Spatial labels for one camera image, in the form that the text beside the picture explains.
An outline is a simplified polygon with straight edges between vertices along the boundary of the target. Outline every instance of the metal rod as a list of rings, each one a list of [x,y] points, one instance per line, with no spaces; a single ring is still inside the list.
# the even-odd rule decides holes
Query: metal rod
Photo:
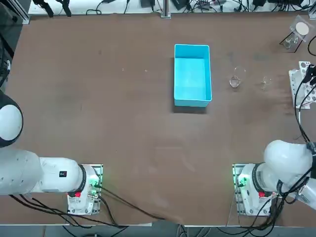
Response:
[[[171,18],[169,12],[169,0],[163,0],[161,18]]]

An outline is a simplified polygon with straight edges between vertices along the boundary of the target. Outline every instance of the white cylinder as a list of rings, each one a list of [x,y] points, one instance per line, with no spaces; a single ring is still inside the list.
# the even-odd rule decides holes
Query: white cylinder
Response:
[[[40,159],[33,152],[0,149],[0,195],[28,193],[41,176]]]

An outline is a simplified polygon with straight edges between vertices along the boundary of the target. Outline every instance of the floor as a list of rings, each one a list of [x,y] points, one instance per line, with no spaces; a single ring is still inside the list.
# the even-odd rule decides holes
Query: floor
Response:
[[[30,6],[31,0],[21,0],[22,5],[25,9]],[[10,44],[10,46],[15,49],[19,35],[22,29],[20,24],[12,25],[12,22],[7,19],[8,15],[0,7],[0,31],[3,33],[4,37]],[[113,227],[97,226],[91,229],[81,229],[78,227],[67,227],[67,229],[74,234],[74,236],[82,237],[86,234],[98,233],[103,237],[109,237],[115,234],[118,230]],[[240,231],[239,228],[221,228],[224,231],[230,233],[237,233]],[[174,223],[159,221],[153,223],[152,227],[129,227],[127,230],[123,231],[118,237],[174,237],[176,235],[177,225]],[[189,228],[188,236],[196,236],[200,231],[200,228]],[[208,228],[205,228],[203,232],[199,235],[202,237]],[[316,228],[275,228],[269,235],[271,237],[311,237],[314,236]],[[1,237],[69,237],[71,236],[67,233],[61,226],[0,226]],[[207,235],[222,237],[228,236],[219,232],[215,227],[211,228]]]
[[[91,229],[80,229],[78,227],[67,227],[76,237],[83,237],[86,234],[96,234],[102,237],[110,237],[118,230],[113,227],[98,226]],[[239,228],[221,228],[222,230],[230,233],[237,233],[241,230]],[[189,237],[195,237],[201,230],[198,227],[189,228]],[[124,230],[118,237],[174,237],[176,236],[177,225],[170,222],[156,222],[152,227],[129,227]],[[275,227],[270,237],[312,237],[315,235],[316,228],[283,228]],[[205,228],[199,235],[203,235],[208,232],[208,228]],[[1,237],[70,237],[61,226],[0,226]],[[211,228],[207,235],[208,237],[224,237],[229,236],[219,232],[215,227]]]

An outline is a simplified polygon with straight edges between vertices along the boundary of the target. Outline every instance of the tabletop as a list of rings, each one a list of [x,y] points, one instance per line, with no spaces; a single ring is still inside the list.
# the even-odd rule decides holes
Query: tabletop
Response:
[[[7,86],[21,107],[15,147],[39,156],[104,164],[105,186],[147,212],[185,225],[226,225],[232,164],[262,162],[266,145],[297,139],[288,71],[314,58],[278,43],[294,13],[37,17],[24,26]],[[173,105],[174,45],[210,46],[213,100],[205,110]],[[246,69],[238,89],[229,78]],[[272,83],[263,90],[264,77]],[[316,137],[312,105],[302,125]],[[65,194],[36,194],[51,207]],[[9,197],[2,224],[62,224]],[[107,197],[120,224],[152,219]],[[108,220],[105,210],[93,217]],[[316,211],[284,207],[280,226],[315,226]],[[253,218],[241,218],[247,224]],[[229,225],[238,225],[236,205]]]

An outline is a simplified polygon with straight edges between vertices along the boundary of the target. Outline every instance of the small glass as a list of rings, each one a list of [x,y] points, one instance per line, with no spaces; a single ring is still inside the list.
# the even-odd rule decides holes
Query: small glass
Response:
[[[246,69],[240,66],[235,67],[234,75],[230,78],[229,84],[232,88],[237,88],[243,79],[246,78]]]
[[[262,84],[262,90],[266,90],[267,86],[269,86],[272,83],[272,79],[269,77],[263,77],[263,81],[261,82]]]
[[[299,42],[298,36],[296,34],[290,34],[284,41],[283,45],[286,49],[290,49],[291,47],[297,45]]]

